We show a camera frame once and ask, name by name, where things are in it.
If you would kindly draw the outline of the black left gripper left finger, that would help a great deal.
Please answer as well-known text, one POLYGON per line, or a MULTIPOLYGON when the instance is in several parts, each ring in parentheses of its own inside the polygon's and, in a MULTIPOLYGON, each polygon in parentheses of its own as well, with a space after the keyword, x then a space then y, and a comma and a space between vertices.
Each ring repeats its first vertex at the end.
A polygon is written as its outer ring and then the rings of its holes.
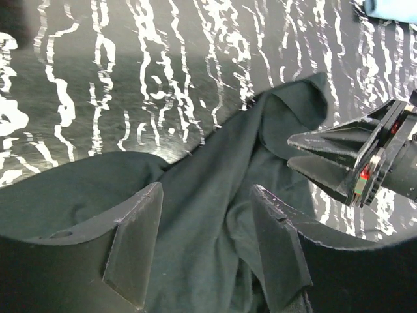
POLYGON ((160 183, 72 226, 1 229, 2 312, 142 312, 163 202, 160 183))

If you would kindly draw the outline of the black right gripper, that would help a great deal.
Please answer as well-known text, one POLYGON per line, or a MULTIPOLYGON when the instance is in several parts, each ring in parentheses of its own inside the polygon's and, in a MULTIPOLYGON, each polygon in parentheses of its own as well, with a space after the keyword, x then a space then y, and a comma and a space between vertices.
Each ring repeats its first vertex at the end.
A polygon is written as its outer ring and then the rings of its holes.
POLYGON ((310 153, 359 153, 354 168, 315 155, 290 158, 287 165, 345 205, 371 205, 385 188, 416 201, 416 91, 406 100, 388 100, 368 114, 322 130, 289 137, 310 153))

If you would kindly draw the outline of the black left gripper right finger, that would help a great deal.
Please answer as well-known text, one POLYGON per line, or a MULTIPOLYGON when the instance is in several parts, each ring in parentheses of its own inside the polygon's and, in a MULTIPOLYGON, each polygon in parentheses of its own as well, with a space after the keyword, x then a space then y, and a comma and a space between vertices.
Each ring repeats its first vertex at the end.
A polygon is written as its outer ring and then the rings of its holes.
POLYGON ((255 185, 253 219, 271 312, 415 312, 416 230, 373 242, 255 185))

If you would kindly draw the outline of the black t shirt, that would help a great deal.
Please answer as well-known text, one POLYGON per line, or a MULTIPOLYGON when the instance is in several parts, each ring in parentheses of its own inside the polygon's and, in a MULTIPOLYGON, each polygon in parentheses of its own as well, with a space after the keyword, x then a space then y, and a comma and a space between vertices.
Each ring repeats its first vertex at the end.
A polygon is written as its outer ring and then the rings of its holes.
POLYGON ((33 218, 40 231, 72 226, 160 183, 143 311, 266 312, 250 189, 263 186, 313 214, 307 179, 287 165, 300 151, 287 140, 326 119, 325 85, 326 75, 317 73, 265 91, 174 164, 147 153, 111 152, 6 186, 1 229, 18 215, 33 218))

